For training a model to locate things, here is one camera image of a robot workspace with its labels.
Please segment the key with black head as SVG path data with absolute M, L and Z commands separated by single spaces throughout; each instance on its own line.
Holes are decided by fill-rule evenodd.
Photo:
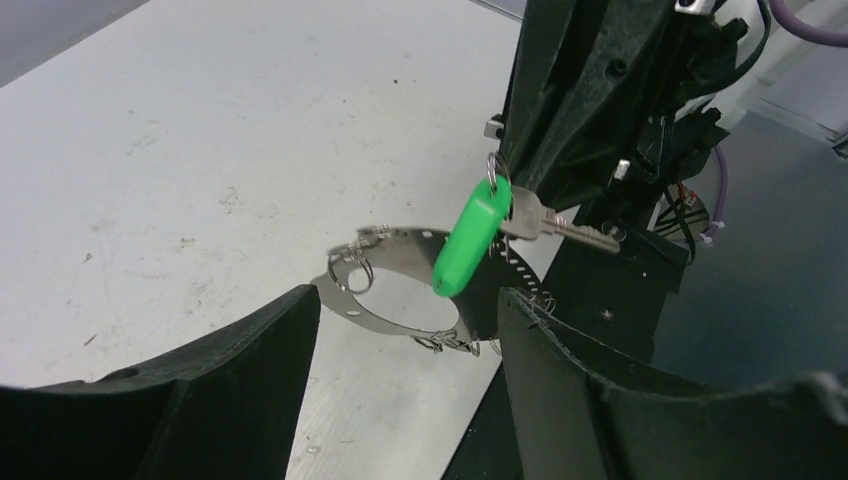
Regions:
M 543 205 L 532 191 L 512 187 L 512 206 L 500 230 L 521 240 L 535 241 L 541 235 L 559 235 L 599 250 L 618 254 L 620 243 L 599 230 L 586 225 L 573 225 L 554 209 Z

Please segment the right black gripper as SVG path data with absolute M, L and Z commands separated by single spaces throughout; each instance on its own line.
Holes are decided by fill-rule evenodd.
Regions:
M 661 119 L 729 84 L 749 23 L 727 1 L 530 1 L 503 110 L 511 182 L 581 224 L 644 226 L 670 184 Z

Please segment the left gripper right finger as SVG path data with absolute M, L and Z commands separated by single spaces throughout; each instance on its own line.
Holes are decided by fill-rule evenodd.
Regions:
M 659 371 L 514 289 L 498 305 L 528 479 L 843 479 L 847 385 L 800 377 L 726 391 Z

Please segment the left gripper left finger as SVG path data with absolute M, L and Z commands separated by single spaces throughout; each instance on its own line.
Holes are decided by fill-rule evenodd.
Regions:
M 300 285 L 94 382 L 1 390 L 5 479 L 282 479 L 321 303 Z

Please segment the perforated metal key plate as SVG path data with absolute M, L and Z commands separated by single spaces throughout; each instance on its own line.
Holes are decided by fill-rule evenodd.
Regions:
M 497 239 L 464 291 L 453 298 L 431 287 L 433 264 L 447 234 L 421 227 L 358 229 L 354 241 L 328 252 L 312 280 L 324 307 L 368 331 L 408 337 L 433 351 L 478 356 L 498 339 L 497 298 L 513 287 L 546 312 L 555 301 L 531 266 Z

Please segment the green key tag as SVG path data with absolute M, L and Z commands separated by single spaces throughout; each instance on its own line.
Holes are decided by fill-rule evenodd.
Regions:
M 508 218 L 512 189 L 502 175 L 494 184 L 481 180 L 472 190 L 433 266 L 436 295 L 453 298 L 464 291 Z

